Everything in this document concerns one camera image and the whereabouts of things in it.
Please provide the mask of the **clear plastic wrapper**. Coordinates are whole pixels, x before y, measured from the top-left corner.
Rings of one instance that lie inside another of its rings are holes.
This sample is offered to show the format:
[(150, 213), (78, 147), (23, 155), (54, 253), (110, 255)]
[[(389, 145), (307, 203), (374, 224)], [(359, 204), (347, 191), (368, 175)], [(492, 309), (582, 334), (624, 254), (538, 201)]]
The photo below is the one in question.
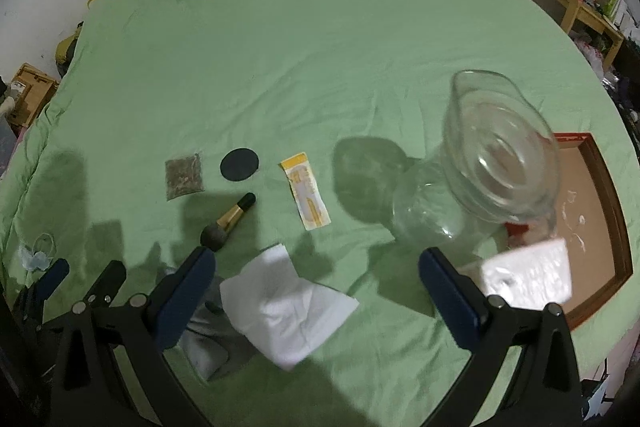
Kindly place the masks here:
[(50, 233), (42, 233), (32, 246), (22, 244), (18, 250), (22, 267), (29, 273), (47, 271), (55, 255), (55, 241)]

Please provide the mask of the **grey cloth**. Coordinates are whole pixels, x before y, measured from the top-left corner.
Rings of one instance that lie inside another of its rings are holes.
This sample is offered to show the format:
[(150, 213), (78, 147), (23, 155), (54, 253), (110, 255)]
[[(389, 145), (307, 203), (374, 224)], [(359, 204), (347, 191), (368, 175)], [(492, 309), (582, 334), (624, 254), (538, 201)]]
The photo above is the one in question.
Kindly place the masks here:
[(223, 281), (218, 275), (213, 278), (178, 341), (203, 381), (237, 372), (257, 352), (224, 312), (220, 293)]

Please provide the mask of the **wooden framed tray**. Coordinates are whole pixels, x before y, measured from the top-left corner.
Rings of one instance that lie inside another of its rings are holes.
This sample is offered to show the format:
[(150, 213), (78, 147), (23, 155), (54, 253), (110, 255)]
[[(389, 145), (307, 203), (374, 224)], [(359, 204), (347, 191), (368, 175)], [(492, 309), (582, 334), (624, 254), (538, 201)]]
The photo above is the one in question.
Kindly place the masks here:
[(561, 185), (557, 236), (565, 239), (572, 298), (563, 305), (570, 329), (589, 320), (634, 273), (622, 206), (590, 133), (558, 133)]

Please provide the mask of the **black gold makeup brush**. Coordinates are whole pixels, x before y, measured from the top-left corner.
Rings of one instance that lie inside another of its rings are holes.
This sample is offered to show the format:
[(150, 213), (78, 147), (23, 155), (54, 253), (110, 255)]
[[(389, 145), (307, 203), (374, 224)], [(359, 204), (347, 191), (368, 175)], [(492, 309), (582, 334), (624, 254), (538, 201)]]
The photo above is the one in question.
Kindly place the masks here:
[(244, 194), (239, 202), (231, 207), (224, 215), (211, 225), (207, 225), (207, 227), (201, 231), (200, 244), (210, 251), (220, 251), (221, 248), (224, 247), (224, 244), (227, 243), (228, 237), (235, 228), (235, 225), (237, 225), (245, 213), (255, 205), (255, 202), (256, 196), (254, 193)]

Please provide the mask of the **brown square packet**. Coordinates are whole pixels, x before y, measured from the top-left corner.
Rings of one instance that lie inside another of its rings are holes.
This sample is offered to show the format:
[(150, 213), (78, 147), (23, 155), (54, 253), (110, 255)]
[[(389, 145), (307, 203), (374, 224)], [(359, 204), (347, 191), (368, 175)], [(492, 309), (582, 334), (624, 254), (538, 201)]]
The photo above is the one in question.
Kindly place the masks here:
[(200, 156), (193, 154), (165, 161), (168, 200), (204, 191)]

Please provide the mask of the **white folded tissue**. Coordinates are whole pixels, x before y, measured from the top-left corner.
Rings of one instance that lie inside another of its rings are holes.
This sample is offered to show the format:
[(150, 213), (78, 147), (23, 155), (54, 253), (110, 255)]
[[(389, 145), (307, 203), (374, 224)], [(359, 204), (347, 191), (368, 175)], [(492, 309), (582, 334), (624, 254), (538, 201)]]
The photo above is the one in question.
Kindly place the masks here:
[(282, 244), (224, 280), (220, 297), (234, 329), (285, 371), (317, 350), (359, 306), (355, 298), (300, 277)]

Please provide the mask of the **clear glass pitcher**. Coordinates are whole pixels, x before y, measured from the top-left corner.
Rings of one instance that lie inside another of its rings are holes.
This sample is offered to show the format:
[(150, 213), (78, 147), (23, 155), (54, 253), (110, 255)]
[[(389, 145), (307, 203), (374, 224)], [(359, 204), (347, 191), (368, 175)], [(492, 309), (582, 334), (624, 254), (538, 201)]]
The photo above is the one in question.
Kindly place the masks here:
[(474, 251), (506, 223), (551, 223), (560, 176), (558, 142), (515, 83), (490, 70), (460, 70), (442, 142), (397, 183), (393, 225), (419, 248)]

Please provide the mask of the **cardboard box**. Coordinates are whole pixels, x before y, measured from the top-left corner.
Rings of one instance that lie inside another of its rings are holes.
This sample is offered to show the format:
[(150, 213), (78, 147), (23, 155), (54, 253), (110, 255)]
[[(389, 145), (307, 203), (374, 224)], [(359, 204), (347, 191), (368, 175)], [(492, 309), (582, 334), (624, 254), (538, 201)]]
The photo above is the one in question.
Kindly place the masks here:
[(58, 91), (58, 80), (24, 63), (10, 83), (15, 106), (6, 119), (14, 128), (27, 129)]

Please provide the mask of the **yellow object behind bed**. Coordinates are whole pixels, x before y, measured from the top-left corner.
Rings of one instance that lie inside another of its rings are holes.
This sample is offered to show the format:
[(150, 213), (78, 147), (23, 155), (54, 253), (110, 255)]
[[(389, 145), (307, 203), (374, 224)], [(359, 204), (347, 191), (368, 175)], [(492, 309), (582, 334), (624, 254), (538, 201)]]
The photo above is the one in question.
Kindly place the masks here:
[(58, 75), (63, 78), (70, 68), (70, 64), (73, 62), (73, 58), (75, 55), (75, 49), (79, 40), (79, 36), (81, 33), (82, 26), (84, 26), (84, 22), (81, 20), (73, 33), (60, 41), (56, 46), (54, 52), (54, 62), (56, 69), (58, 70)]

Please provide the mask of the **yellow white sachet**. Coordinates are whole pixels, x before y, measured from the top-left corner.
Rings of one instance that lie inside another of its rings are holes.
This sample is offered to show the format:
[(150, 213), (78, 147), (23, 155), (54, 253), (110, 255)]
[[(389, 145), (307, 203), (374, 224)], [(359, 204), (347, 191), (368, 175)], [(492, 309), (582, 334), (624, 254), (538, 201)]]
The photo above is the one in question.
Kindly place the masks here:
[(317, 180), (305, 153), (297, 153), (280, 164), (295, 200), (300, 220), (306, 231), (331, 223), (329, 211), (321, 198)]

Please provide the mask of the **green bed sheet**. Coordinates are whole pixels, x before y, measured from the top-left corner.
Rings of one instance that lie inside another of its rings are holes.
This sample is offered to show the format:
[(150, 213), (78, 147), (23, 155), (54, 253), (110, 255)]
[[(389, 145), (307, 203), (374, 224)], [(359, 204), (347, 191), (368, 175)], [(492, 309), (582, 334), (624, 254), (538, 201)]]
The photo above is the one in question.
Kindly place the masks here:
[[(1, 280), (18, 250), (54, 237), (70, 274), (47, 304), (66, 312), (113, 259), (122, 297), (149, 291), (243, 193), (256, 206), (219, 257), (223, 277), (288, 248), (305, 279), (358, 300), (296, 369), (263, 357), (206, 383), (167, 358), (217, 426), (416, 426), (466, 354), (433, 312), (416, 260), (380, 211), (390, 176), (437, 147), (450, 78), (509, 77), (556, 131), (587, 131), (639, 242), (639, 164), (611, 99), (570, 38), (530, 0), (94, 0), (70, 71), (1, 182)], [(221, 176), (246, 147), (250, 178)], [(306, 231), (280, 164), (305, 153), (331, 223)], [(168, 200), (165, 161), (198, 154), (204, 191)]]

